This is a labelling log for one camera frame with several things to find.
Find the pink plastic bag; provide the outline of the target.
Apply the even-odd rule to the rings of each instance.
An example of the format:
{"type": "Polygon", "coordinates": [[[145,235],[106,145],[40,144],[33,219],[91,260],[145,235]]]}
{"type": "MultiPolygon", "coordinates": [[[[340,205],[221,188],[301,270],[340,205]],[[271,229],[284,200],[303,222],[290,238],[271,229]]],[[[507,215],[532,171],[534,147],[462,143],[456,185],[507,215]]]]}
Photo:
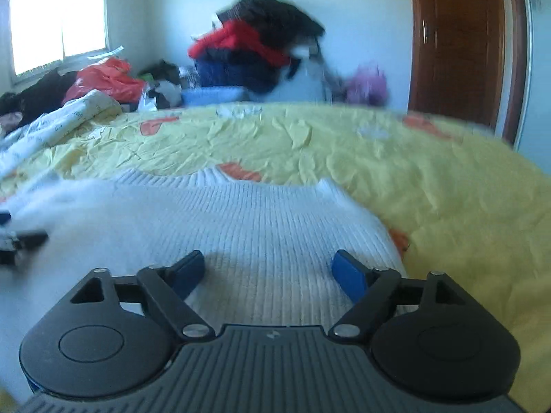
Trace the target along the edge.
{"type": "Polygon", "coordinates": [[[359,67],[345,85],[345,102],[349,105],[382,107],[387,99],[387,78],[377,65],[359,67]]]}

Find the white printed quilt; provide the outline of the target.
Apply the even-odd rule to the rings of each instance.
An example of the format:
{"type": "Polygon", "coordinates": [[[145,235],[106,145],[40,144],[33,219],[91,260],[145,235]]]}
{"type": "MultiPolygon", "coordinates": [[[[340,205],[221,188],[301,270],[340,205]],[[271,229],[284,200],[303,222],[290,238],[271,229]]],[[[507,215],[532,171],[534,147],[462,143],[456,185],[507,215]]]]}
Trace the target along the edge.
{"type": "Polygon", "coordinates": [[[34,153],[55,146],[83,123],[100,115],[119,115],[121,105],[105,93],[93,89],[69,101],[60,109],[43,114],[1,140],[1,179],[8,177],[34,153]]]}

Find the brown wooden door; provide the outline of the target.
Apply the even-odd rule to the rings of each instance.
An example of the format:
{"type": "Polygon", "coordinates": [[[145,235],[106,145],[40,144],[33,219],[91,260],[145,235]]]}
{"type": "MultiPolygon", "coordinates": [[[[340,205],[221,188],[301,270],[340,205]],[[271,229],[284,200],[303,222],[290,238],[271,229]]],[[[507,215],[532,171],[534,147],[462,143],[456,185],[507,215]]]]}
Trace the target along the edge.
{"type": "Polygon", "coordinates": [[[517,139],[529,65],[526,0],[412,0],[413,111],[517,139]]]}

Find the light blue knit garment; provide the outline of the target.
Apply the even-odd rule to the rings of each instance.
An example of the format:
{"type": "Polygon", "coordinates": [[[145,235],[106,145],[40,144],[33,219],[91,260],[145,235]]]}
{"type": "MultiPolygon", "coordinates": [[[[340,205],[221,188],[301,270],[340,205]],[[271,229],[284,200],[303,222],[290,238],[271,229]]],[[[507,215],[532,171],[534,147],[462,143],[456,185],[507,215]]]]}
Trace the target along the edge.
{"type": "Polygon", "coordinates": [[[184,106],[206,106],[229,103],[241,103],[250,100],[246,88],[242,87],[205,87],[188,88],[181,92],[184,106]]]}

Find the red plastic bag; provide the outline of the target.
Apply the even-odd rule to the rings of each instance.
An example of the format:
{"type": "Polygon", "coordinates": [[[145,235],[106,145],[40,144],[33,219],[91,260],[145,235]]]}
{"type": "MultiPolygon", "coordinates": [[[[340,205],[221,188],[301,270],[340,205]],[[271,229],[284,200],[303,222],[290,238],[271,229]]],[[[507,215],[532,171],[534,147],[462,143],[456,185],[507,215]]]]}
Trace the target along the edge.
{"type": "Polygon", "coordinates": [[[130,63],[116,57],[91,64],[76,73],[76,81],[67,90],[63,104],[79,99],[94,89],[118,103],[138,103],[146,83],[130,76],[130,71],[130,63]]]}

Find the pile of dark clothes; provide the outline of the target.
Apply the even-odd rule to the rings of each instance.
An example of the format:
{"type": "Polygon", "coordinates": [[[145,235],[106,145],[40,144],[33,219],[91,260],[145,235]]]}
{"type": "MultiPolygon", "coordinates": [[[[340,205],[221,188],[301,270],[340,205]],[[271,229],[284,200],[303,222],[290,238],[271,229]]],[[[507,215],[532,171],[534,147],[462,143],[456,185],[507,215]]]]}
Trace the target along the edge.
{"type": "Polygon", "coordinates": [[[281,72],[296,75],[302,60],[292,50],[317,46],[325,27],[284,0],[237,0],[216,13],[219,27],[188,49],[204,87],[240,87],[272,92],[281,72]]]}

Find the white knit sweater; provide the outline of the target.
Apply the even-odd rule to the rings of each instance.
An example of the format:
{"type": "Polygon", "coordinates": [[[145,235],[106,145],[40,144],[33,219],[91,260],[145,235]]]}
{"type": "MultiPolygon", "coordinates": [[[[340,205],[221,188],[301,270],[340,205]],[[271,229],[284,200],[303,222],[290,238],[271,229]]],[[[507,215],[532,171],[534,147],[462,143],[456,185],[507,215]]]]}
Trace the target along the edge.
{"type": "Polygon", "coordinates": [[[237,181],[218,168],[108,180],[49,172],[3,210],[11,229],[49,236],[1,273],[1,385],[19,402],[31,394],[19,366],[24,335],[96,267],[132,275],[202,252],[206,277],[188,303],[214,327],[330,327],[351,306],[330,271],[339,250],[369,267],[404,267],[381,221],[330,179],[301,187],[237,181]]]}

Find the window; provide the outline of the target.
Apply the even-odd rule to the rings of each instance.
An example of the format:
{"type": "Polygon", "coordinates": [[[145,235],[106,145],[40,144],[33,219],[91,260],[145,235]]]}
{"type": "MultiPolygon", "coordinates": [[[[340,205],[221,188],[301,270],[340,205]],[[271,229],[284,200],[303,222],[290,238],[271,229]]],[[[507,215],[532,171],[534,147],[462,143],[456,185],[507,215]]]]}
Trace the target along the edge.
{"type": "Polygon", "coordinates": [[[105,0],[8,0],[15,76],[105,50],[105,0]]]}

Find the yellow cartoon bed sheet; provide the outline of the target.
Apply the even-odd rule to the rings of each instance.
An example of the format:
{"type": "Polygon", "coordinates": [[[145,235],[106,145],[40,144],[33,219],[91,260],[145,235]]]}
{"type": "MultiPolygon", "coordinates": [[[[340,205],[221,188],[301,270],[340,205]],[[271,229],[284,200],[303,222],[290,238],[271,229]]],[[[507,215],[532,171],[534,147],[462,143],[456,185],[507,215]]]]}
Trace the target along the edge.
{"type": "Polygon", "coordinates": [[[522,360],[512,396],[548,410],[550,178],[481,130],[342,105],[109,111],[22,162],[1,194],[47,169],[86,178],[212,165],[271,184],[332,178],[404,234],[411,276],[446,271],[513,333],[522,360]]]}

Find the black garment by window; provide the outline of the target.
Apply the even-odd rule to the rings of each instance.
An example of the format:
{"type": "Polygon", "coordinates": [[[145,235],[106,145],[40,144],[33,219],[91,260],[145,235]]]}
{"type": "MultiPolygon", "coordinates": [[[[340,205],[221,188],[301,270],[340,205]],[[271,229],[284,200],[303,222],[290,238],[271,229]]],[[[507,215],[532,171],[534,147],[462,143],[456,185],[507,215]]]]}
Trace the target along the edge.
{"type": "Polygon", "coordinates": [[[20,93],[4,93],[1,96],[0,115],[21,113],[21,127],[32,123],[43,114],[59,109],[63,106],[66,93],[76,82],[76,75],[76,71],[60,75],[58,69],[53,69],[20,93]]]}

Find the red jacket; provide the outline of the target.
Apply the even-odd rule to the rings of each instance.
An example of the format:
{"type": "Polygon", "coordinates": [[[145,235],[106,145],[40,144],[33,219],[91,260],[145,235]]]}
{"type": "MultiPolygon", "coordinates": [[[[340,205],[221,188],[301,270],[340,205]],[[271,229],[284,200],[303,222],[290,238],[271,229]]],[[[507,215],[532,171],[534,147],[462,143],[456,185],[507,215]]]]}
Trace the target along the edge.
{"type": "Polygon", "coordinates": [[[281,50],[265,46],[260,34],[245,21],[228,21],[222,27],[203,35],[189,47],[188,56],[198,59],[207,49],[254,52],[275,67],[290,63],[290,57],[281,50]]]}

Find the black and white crumpled clothes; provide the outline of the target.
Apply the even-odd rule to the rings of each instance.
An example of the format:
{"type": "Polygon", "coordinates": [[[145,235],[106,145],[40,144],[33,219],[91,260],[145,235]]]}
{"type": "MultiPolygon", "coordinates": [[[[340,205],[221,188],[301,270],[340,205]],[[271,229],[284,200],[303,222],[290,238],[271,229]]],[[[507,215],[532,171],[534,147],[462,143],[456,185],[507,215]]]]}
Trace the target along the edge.
{"type": "Polygon", "coordinates": [[[153,112],[182,105],[182,88],[167,80],[148,82],[138,103],[138,112],[153,112]]]}

